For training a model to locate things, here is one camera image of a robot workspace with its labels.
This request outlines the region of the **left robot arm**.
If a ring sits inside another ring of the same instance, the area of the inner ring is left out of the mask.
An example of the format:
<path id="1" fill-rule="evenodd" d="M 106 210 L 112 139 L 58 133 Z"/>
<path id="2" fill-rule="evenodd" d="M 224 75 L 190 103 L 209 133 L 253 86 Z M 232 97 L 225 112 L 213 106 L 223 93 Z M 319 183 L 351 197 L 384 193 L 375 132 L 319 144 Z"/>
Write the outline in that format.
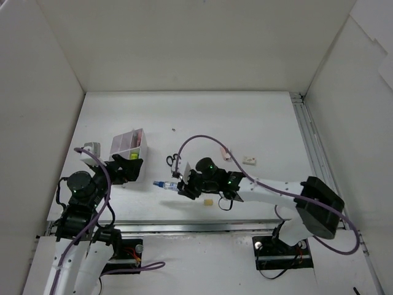
<path id="1" fill-rule="evenodd" d="M 44 294 L 91 294 L 110 258 L 123 250 L 122 236 L 113 225 L 97 222 L 109 204 L 111 188 L 134 182 L 143 160 L 125 159 L 114 154 L 111 161 L 101 161 L 84 149 L 94 162 L 91 173 L 77 171 L 66 178 L 71 198 L 55 232 L 55 254 Z"/>

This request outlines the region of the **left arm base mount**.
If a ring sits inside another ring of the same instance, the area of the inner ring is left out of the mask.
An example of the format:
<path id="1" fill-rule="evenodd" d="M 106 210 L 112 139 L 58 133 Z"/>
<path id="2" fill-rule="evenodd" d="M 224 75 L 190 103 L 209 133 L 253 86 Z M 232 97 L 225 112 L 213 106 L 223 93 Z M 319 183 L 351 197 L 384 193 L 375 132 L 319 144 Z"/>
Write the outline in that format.
<path id="1" fill-rule="evenodd" d="M 115 227 L 99 227 L 93 234 L 80 271 L 90 275 L 140 273 L 143 239 L 122 237 Z"/>

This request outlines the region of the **tan eraser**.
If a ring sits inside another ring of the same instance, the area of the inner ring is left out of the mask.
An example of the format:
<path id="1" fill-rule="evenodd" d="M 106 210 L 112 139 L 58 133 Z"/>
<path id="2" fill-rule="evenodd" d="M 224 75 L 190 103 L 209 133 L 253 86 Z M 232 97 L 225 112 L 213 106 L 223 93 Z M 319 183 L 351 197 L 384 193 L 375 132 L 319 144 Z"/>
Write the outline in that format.
<path id="1" fill-rule="evenodd" d="M 212 199 L 205 199 L 204 206 L 213 206 L 214 202 Z"/>

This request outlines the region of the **white staple box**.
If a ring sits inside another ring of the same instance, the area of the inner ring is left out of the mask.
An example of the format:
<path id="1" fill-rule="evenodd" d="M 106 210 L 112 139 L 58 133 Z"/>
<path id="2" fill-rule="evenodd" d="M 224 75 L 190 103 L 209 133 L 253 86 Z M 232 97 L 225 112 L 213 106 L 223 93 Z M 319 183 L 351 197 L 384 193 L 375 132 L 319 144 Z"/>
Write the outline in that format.
<path id="1" fill-rule="evenodd" d="M 257 163 L 257 159 L 255 157 L 251 157 L 251 156 L 244 156 L 242 163 L 245 165 L 255 166 Z"/>

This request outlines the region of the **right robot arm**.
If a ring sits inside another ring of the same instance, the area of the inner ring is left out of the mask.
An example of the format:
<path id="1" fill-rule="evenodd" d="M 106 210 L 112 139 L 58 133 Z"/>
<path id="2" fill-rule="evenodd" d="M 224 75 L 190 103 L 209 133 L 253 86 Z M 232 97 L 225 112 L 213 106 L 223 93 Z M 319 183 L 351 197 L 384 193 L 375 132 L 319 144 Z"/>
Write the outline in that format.
<path id="1" fill-rule="evenodd" d="M 344 201 L 317 177 L 303 182 L 258 179 L 243 171 L 219 168 L 209 157 L 199 160 L 195 168 L 177 160 L 172 172 L 179 179 L 179 195 L 191 200 L 201 194 L 217 194 L 230 203 L 261 202 L 295 212 L 296 217 L 281 222 L 273 231 L 271 244 L 279 253 L 310 237 L 335 238 Z"/>

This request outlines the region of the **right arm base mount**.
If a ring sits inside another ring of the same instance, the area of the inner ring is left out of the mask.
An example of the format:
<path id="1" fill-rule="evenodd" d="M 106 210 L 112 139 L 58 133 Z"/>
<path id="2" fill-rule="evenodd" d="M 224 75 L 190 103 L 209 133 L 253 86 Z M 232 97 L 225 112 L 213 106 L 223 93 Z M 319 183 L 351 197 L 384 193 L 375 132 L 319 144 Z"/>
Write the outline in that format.
<path id="1" fill-rule="evenodd" d="M 257 270 L 312 269 L 314 267 L 307 240 L 295 246 L 272 241 L 271 236 L 253 236 Z"/>

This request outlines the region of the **blue cap glue bottle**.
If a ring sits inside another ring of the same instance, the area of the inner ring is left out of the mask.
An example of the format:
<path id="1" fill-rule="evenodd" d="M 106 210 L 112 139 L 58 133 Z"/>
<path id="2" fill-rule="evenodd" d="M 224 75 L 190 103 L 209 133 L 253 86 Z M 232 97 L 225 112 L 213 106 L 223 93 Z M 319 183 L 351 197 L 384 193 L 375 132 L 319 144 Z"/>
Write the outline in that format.
<path id="1" fill-rule="evenodd" d="M 177 183 L 174 182 L 154 181 L 153 185 L 169 191 L 176 191 L 176 192 L 178 191 Z"/>

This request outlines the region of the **pink mini stapler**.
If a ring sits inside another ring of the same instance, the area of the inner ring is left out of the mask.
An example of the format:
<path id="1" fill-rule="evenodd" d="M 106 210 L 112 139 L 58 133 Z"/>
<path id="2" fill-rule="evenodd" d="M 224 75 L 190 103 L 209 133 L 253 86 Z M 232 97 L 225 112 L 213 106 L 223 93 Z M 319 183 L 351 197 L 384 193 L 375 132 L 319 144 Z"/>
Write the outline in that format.
<path id="1" fill-rule="evenodd" d="M 230 162 L 230 161 L 232 160 L 232 157 L 231 157 L 231 155 L 230 155 L 230 150 L 228 150 L 228 149 L 222 147 L 222 148 L 220 149 L 220 153 L 221 153 L 221 156 L 222 156 L 222 158 L 223 158 L 224 161 Z"/>

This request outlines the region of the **black handled scissors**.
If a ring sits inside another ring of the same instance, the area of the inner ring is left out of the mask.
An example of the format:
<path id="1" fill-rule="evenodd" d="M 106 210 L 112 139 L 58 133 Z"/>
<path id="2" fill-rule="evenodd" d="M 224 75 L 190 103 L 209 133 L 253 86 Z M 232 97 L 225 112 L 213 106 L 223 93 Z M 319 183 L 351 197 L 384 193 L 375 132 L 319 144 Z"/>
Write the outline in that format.
<path id="1" fill-rule="evenodd" d="M 172 167 L 173 164 L 176 163 L 176 160 L 177 160 L 178 156 L 179 156 L 179 155 L 178 155 L 177 153 L 175 153 L 175 154 L 173 154 L 173 155 L 168 155 L 168 156 L 166 157 L 166 164 L 167 164 L 169 167 Z"/>

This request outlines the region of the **yellow black highlighter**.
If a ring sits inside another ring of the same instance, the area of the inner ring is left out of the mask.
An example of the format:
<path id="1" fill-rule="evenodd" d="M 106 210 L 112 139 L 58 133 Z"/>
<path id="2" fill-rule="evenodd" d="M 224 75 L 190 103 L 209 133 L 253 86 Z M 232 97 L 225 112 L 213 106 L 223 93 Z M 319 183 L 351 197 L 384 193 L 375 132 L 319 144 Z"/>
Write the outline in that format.
<path id="1" fill-rule="evenodd" d="M 139 154 L 137 152 L 130 153 L 130 160 L 135 160 L 139 158 Z"/>

